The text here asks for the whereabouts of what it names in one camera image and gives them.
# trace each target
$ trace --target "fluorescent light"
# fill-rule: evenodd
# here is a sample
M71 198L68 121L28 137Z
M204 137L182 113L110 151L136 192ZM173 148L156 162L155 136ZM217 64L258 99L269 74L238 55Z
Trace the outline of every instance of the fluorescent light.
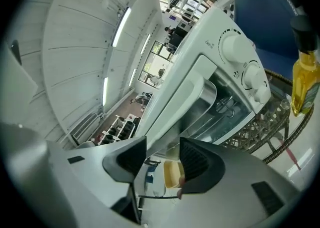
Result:
M129 82L129 86L131 86L131 84L132 84L132 80L134 79L134 76L135 76L135 74L136 74L136 69L134 69L133 70L133 72L132 72L132 75L131 75L131 79L130 79L130 82Z
M146 48L146 46L147 46L147 43L148 43L150 37L151 37L151 35L149 34L149 35L147 36L144 44L143 44L143 47L142 47L142 49L141 49L140 54L142 54L142 53L144 52L144 50L145 50L145 48Z
M116 33L115 33L115 37L114 37L114 40L113 40L113 42L112 42L112 46L113 46L113 47L117 47L118 40L119 40L119 38L120 38L121 32L122 32L122 30L124 29L124 26L125 26L125 24L126 24L126 22L127 22L127 19L128 19L128 17L129 17L130 13L131 13L131 8L128 7L128 8L125 10L125 12L124 12L124 15L122 16L122 19L121 19L121 21L120 21L120 25L119 25Z
M103 82L102 106L104 106L107 101L107 86L108 86L108 78L105 78Z

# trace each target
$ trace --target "white wall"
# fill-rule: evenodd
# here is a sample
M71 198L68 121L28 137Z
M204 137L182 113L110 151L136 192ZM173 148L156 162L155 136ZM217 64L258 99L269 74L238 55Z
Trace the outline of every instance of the white wall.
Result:
M138 94L143 92L154 93L157 89L138 80L134 85L134 91Z
M136 54L141 51L143 38L147 37L148 28L156 11L154 0L136 0L131 14L123 29L118 46L113 49L106 75L109 77L108 102L105 109L112 107L129 91L129 82Z
M110 51L117 11L127 5L130 19L119 46ZM154 0L26 0L6 37L18 39L22 66L38 85L23 125L65 146L70 131L102 109L104 76L110 77L108 108L117 102L130 57L157 5Z
M172 20L169 18L169 16L172 14L169 14L167 12L165 13L161 13L161 18L162 18L162 25L157 27L157 30L154 32L154 34L152 35L152 37L149 40L149 43L147 45L147 47L145 48L145 51L143 53L143 55L139 55L139 61L138 61L138 66L134 66L134 68L136 67L136 74L134 77L134 91L137 93L141 93L141 92L149 92L152 90L152 92L156 91L157 89L149 86L141 81L139 81L139 76L141 74L141 71L143 70L143 67L145 65L146 59L151 51L152 46L154 45L155 41L158 41L160 43L164 43L165 42L165 38L167 36L167 32L165 31L165 27L169 27L171 26L171 28L175 28L178 23L181 21L180 18L176 18L176 20Z

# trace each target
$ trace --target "cooking oil bottle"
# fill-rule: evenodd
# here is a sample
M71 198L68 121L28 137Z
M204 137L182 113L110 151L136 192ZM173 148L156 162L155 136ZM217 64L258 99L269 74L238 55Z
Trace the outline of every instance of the cooking oil bottle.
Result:
M320 85L320 65L316 59L317 35L305 15L291 20L299 59L293 66L291 107L293 114L307 113L314 103Z

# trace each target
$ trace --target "yellow oil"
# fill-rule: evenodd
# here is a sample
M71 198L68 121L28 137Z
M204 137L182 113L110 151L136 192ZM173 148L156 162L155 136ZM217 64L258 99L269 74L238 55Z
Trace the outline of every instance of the yellow oil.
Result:
M299 59L293 66L293 87L291 97L291 107L293 114L307 113L311 106L302 106L305 102L307 91L315 84L320 82L320 67L316 61L315 53L299 52Z

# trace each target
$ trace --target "blue chair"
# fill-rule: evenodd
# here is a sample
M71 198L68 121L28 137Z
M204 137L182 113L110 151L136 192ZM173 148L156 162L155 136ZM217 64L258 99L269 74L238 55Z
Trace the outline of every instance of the blue chair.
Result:
M289 0L234 0L234 22L255 43L263 67L289 79L299 57L290 26L295 15Z

